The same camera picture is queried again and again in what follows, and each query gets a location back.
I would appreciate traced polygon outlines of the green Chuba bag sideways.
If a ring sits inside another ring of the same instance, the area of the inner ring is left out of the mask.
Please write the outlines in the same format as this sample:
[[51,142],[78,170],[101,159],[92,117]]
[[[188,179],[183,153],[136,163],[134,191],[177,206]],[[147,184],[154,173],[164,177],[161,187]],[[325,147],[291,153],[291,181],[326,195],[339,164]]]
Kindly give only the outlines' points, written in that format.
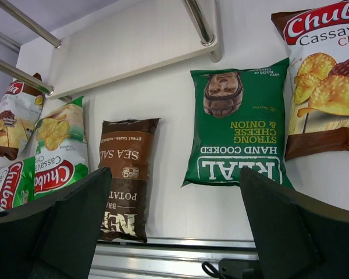
[[34,200],[34,164],[30,157],[0,167],[0,212]]

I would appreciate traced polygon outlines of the white two-tier shelf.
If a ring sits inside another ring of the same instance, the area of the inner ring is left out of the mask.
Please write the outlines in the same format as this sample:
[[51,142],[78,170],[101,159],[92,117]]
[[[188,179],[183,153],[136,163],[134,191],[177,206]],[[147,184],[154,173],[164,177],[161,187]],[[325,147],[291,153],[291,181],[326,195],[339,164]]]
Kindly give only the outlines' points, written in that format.
[[53,33],[8,1],[0,8],[38,34],[21,54],[39,60],[18,69],[0,60],[0,71],[46,94],[63,98],[199,55],[220,60],[215,1],[116,2]]

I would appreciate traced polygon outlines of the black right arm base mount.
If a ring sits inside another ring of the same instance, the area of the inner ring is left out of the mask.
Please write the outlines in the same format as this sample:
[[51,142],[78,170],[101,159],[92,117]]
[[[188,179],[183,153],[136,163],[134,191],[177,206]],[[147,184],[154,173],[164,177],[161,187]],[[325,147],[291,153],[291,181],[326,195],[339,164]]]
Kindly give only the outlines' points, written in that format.
[[212,278],[219,279],[260,279],[264,278],[258,260],[222,259],[218,268],[210,262],[201,264],[203,271]]

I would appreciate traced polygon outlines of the brown Kettle sea salt bag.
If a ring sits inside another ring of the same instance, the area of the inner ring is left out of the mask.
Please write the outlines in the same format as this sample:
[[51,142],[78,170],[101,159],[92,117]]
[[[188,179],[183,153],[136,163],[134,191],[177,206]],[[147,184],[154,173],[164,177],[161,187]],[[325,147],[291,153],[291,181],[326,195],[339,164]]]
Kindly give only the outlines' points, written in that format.
[[149,163],[159,119],[104,121],[99,167],[109,167],[112,183],[99,238],[145,243]]

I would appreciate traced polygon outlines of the green Real chips bag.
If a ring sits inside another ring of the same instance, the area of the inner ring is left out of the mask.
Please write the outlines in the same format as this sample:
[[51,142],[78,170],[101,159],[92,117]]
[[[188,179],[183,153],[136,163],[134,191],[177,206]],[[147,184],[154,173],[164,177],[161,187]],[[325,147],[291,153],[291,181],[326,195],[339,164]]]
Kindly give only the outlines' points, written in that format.
[[289,60],[193,70],[194,136],[184,184],[238,186],[248,167],[286,187],[283,89]]

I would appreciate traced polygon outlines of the green Chuba bag upright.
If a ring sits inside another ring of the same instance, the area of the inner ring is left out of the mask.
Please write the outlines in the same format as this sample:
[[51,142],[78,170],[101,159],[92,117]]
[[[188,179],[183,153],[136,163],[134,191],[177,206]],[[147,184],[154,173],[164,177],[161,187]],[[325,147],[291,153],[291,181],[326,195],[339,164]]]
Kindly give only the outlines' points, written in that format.
[[36,125],[34,198],[51,194],[89,174],[83,97],[43,117]]

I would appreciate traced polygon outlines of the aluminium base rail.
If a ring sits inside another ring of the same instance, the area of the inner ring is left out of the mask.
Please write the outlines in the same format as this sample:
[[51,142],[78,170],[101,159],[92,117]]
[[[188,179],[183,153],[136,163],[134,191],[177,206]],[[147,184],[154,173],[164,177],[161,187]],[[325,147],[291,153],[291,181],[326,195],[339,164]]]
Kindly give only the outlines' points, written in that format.
[[97,244],[89,278],[208,278],[201,265],[258,260],[252,241],[150,238]]

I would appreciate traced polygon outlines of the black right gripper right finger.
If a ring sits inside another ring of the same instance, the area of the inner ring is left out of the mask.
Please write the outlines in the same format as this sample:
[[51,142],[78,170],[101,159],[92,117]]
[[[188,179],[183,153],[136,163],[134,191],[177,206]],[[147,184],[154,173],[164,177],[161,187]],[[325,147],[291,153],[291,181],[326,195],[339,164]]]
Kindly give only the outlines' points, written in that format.
[[264,278],[349,278],[349,210],[247,167],[240,190]]

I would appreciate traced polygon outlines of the brown Chuba bag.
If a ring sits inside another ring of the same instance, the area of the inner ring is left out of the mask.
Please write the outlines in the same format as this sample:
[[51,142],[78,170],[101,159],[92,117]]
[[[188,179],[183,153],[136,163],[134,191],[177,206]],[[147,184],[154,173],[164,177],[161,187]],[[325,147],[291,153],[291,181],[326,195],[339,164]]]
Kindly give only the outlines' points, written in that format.
[[349,1],[271,20],[289,50],[286,160],[349,151]]
[[31,138],[43,107],[43,93],[14,80],[0,102],[0,157],[15,160]]

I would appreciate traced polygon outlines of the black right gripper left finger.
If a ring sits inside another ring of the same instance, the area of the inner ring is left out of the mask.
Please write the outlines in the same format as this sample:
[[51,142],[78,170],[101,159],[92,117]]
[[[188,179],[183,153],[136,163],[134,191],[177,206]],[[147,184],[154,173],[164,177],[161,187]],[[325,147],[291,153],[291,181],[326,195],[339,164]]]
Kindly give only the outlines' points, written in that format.
[[0,278],[87,278],[111,182],[104,167],[0,212]]

